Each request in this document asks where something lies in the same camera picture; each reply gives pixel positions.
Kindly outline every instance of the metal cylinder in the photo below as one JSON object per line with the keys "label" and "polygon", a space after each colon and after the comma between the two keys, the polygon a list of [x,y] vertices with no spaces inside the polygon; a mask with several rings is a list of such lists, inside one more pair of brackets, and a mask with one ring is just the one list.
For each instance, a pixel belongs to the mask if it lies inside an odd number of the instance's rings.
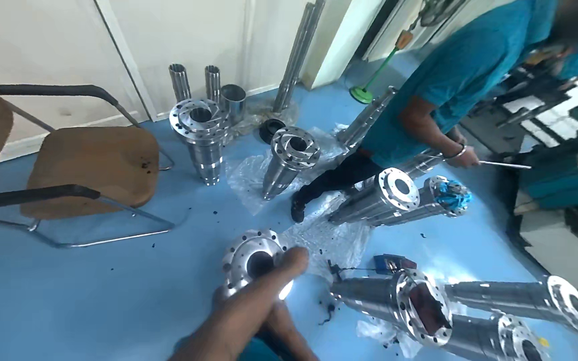
{"label": "metal cylinder", "polygon": [[[426,346],[443,346],[452,337],[447,299],[434,279],[419,270],[402,269],[389,279],[343,279],[331,286],[331,294],[354,310],[394,324]],[[423,311],[435,322],[421,319]]]}
{"label": "metal cylinder", "polygon": [[[367,221],[372,226],[395,226],[404,224],[423,218],[428,218],[436,215],[444,215],[450,218],[456,218],[464,215],[467,212],[467,206],[452,209],[447,204],[439,203],[439,185],[441,183],[449,183],[444,176],[432,176],[425,180],[424,185],[418,190],[420,194],[420,204],[418,208],[409,211],[390,211],[376,215],[369,218]],[[469,192],[465,186],[459,188],[450,188],[449,191],[457,194]]]}
{"label": "metal cylinder", "polygon": [[244,119],[247,92],[235,84],[227,84],[220,90],[220,108],[227,112],[232,125]]}
{"label": "metal cylinder", "polygon": [[316,0],[315,4],[307,3],[304,7],[298,32],[293,40],[293,47],[291,54],[289,55],[289,61],[287,62],[285,76],[280,83],[278,94],[274,101],[273,111],[275,113],[279,113],[289,106],[293,94],[293,88],[300,77],[302,64],[307,56],[309,45],[311,45],[311,40],[316,32],[318,21],[320,20],[320,15],[322,14],[324,6],[324,0]]}
{"label": "metal cylinder", "polygon": [[187,144],[191,162],[207,186],[220,181],[222,144],[229,130],[227,112],[211,100],[187,99],[169,113],[171,128]]}
{"label": "metal cylinder", "polygon": [[461,282],[445,286],[448,297],[481,310],[553,321],[578,331],[578,291],[556,275],[541,282]]}
{"label": "metal cylinder", "polygon": [[373,184],[353,195],[335,210],[333,224],[353,223],[386,212],[418,207],[419,193],[412,179],[396,168],[387,168],[374,177]]}
{"label": "metal cylinder", "polygon": [[[224,291],[230,297],[257,278],[271,272],[280,264],[287,243],[270,229],[250,229],[236,238],[222,258],[222,271],[226,275]],[[280,292],[279,299],[291,291],[293,281]]]}
{"label": "metal cylinder", "polygon": [[454,315],[452,337],[443,349],[472,361],[547,361],[544,346],[522,321],[495,313],[489,319]]}
{"label": "metal cylinder", "polygon": [[207,99],[220,102],[220,68],[209,65],[204,68],[204,83],[207,90]]}
{"label": "metal cylinder", "polygon": [[177,103],[182,100],[191,99],[191,88],[189,87],[189,78],[186,76],[186,68],[182,64],[169,65],[169,74],[175,93]]}
{"label": "metal cylinder", "polygon": [[315,166],[320,158],[320,146],[304,130],[284,127],[271,139],[271,154],[262,183],[262,197],[265,200],[282,193],[298,173]]}
{"label": "metal cylinder", "polygon": [[347,127],[347,129],[340,131],[336,138],[344,146],[353,149],[365,138],[369,128],[374,125],[374,122],[383,113],[387,104],[396,94],[397,90],[393,86],[389,86],[385,94],[379,98],[374,99],[369,105],[358,114],[356,119]]}
{"label": "metal cylinder", "polygon": [[428,149],[414,156],[412,160],[400,164],[398,169],[407,173],[411,179],[417,179],[429,173],[432,168],[442,163],[443,160],[442,153],[434,149]]}

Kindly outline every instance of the wooden chair seat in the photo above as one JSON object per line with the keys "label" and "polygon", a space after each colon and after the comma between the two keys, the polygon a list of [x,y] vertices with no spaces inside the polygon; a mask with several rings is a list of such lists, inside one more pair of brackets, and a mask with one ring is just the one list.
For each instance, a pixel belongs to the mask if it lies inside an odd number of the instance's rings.
{"label": "wooden chair seat", "polygon": [[[159,152],[156,138],[134,127],[63,128],[39,150],[27,189],[81,185],[126,206],[140,207],[155,194]],[[20,205],[22,215],[42,220],[120,210],[80,197]]]}

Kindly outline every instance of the chair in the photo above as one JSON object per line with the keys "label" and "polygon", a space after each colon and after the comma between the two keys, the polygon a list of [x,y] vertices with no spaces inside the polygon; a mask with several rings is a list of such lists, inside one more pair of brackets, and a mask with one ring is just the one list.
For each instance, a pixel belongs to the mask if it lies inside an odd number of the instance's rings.
{"label": "chair", "polygon": [[[55,130],[0,98],[0,152],[10,135],[15,112],[50,132],[37,155],[26,190],[0,193],[0,207],[20,205],[30,225],[0,220],[0,226],[26,231],[56,248],[75,248],[165,233],[173,223],[138,209],[155,194],[160,170],[172,168],[171,157],[156,138],[107,91],[97,86],[0,86],[0,95],[94,96],[115,106],[135,127],[62,128]],[[162,153],[170,165],[159,166]],[[129,211],[163,225],[159,231],[86,243],[60,243],[39,232],[42,220]]]}

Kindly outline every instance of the metal chair frame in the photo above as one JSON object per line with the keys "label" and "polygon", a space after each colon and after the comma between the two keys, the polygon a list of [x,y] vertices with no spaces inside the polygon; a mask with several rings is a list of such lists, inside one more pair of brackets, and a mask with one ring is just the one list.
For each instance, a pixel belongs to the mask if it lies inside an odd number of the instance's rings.
{"label": "metal chair frame", "polygon": [[[119,102],[113,98],[108,92],[101,87],[97,86],[38,86],[38,85],[11,85],[11,86],[0,86],[0,95],[38,95],[38,96],[94,96],[96,98],[101,98],[106,102],[109,102],[113,105],[126,119],[128,119],[135,127],[142,128],[140,124],[133,118],[127,111],[122,107]],[[29,114],[28,112],[20,109],[19,107],[15,106],[11,102],[4,100],[8,108],[19,114],[28,121],[31,121],[33,124],[38,125],[39,127],[47,130],[48,132],[54,132],[55,128],[51,127],[50,125],[44,123],[40,119],[36,118],[35,116]],[[159,166],[159,170],[166,171],[175,166],[175,162],[173,159],[160,147],[159,152],[162,153],[165,158],[168,160],[168,166]],[[20,191],[13,191],[13,192],[3,192],[0,193],[0,207],[4,206],[12,206],[18,205],[28,202],[37,202],[37,201],[46,201],[49,199],[56,199],[60,197],[86,197],[89,199],[97,200],[104,202],[106,204],[110,204],[112,206],[116,206],[121,208],[125,211],[131,212],[133,216],[139,215],[141,217],[149,218],[151,220],[155,220],[158,223],[164,225],[162,229],[159,231],[153,231],[148,233],[138,233],[138,234],[131,234],[128,236],[116,237],[116,238],[107,238],[101,240],[95,240],[92,242],[83,242],[83,243],[62,243],[53,240],[49,236],[39,232],[38,228],[40,226],[41,220],[34,219],[33,222],[28,224],[21,224],[17,222],[9,222],[5,220],[0,220],[0,226],[11,227],[13,229],[17,229],[23,232],[27,232],[35,237],[38,241],[49,245],[50,247],[54,247],[57,249],[65,249],[65,248],[80,248],[80,247],[89,247],[93,245],[100,245],[104,243],[116,242],[121,240],[129,240],[132,238],[139,238],[144,236],[151,236],[154,234],[160,233],[167,233],[175,228],[174,223],[169,222],[165,219],[157,217],[151,213],[142,211],[137,208],[133,208],[130,206],[125,206],[118,201],[111,199],[109,197],[105,197],[101,195],[100,192],[96,190],[92,190],[91,188],[87,188],[84,186],[79,185],[62,185],[62,186],[53,186],[53,187],[46,187],[46,188],[39,188],[34,190],[20,190]]]}

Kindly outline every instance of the green stand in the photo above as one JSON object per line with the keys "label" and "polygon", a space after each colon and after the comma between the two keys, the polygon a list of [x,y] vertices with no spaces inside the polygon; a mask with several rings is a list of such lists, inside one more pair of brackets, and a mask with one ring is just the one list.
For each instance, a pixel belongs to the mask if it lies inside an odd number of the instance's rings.
{"label": "green stand", "polygon": [[359,101],[360,103],[363,103],[363,104],[371,103],[371,101],[374,99],[374,94],[372,94],[370,91],[368,91],[367,88],[374,82],[374,80],[376,80],[376,78],[378,78],[378,75],[380,74],[380,72],[385,68],[387,63],[389,63],[389,61],[392,60],[392,57],[394,56],[394,54],[396,54],[396,52],[399,50],[400,49],[396,46],[394,48],[394,50],[392,50],[392,52],[383,61],[383,63],[380,64],[380,67],[372,75],[371,79],[369,79],[367,84],[365,84],[364,87],[359,87],[359,86],[351,87],[351,89],[349,89],[349,94],[351,94],[351,96],[355,100]]}

